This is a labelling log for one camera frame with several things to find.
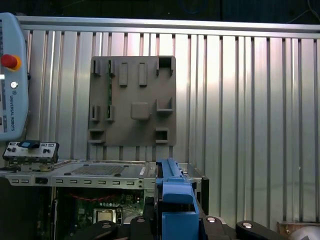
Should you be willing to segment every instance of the green circuit board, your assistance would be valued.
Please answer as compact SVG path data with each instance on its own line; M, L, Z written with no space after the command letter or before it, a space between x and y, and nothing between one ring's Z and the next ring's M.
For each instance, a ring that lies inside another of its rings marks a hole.
M98 221L121 224L128 217L141 216L144 208L143 190L61 188L57 198L57 240Z

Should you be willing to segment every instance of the dark ceiling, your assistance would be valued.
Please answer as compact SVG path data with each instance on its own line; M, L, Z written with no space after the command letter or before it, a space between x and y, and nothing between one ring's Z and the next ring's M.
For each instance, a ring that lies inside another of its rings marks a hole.
M1 0L0 12L28 16L320 24L316 16L320 13L320 0L309 0L309 3L314 12L308 0Z

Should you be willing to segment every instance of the gray tool holder panel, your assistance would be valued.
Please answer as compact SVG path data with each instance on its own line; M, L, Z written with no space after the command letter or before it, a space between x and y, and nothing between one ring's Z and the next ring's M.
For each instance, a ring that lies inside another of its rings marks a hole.
M89 106L91 144L175 145L175 57L93 57Z

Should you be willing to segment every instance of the universal robots logo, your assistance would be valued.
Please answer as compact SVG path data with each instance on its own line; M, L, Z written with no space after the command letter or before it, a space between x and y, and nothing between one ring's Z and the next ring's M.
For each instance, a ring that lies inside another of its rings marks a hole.
M11 131L15 130L15 106L14 106L14 95L17 95L17 91L12 91L10 96L10 120L11 120Z

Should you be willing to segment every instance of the wire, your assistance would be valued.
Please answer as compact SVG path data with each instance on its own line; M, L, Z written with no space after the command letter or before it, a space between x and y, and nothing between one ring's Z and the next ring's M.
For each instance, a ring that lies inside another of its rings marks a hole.
M290 23L294 22L295 20L297 20L297 19L301 18L303 15L305 15L305 14L306 14L306 13L308 13L308 12L310 12L310 9L305 10L305 11L304 11L303 13L301 13L299 16L297 16L297 17L295 17L294 19L292 19L292 20L290 20L290 21L286 22L286 24L290 24Z
M178 0L178 3L179 3L179 5L180 5L181 9L182 9L185 13L187 13L187 14L197 14L197 13L200 13L200 12L202 12L203 10L206 9L206 7L207 7L207 5L208 5L208 0L203 0L203 5L200 6L200 7L199 7L197 10L195 10L195 11L189 11L189 10L187 10L186 7L185 7L185 5L184 5L184 3L182 2L182 0Z
M320 22L320 17L318 15L318 13L313 10L313 8L311 7L311 4L310 4L310 0L307 0L307 3L308 3L308 7L309 7L309 10L312 12L312 14L318 19L318 21Z
M286 24L290 24L292 22L294 22L295 20L301 18L303 15L305 15L306 13L308 12L311 12L315 17L316 19L320 22L320 17L318 15L318 13L311 7L311 4L310 4L310 0L307 0L307 4L308 4L308 10L305 10L303 13L301 13L299 16L295 17L294 19L286 22Z
M71 6L73 6L73 5L76 5L76 4L79 4L79 3L82 3L82 2L84 2L84 1L85 1L85 0L79 0L79 1L71 2L71 3L67 4L67 5L64 5L64 6L62 7L62 9L65 9L65 8L71 7Z
M99 197L99 198L86 198L86 197L74 195L72 193L70 193L69 195L71 197L73 197L74 199L79 199L79 200L86 201L86 202L102 202L102 201L106 201L106 200L115 196L115 195L111 195L111 196L105 196L105 197Z

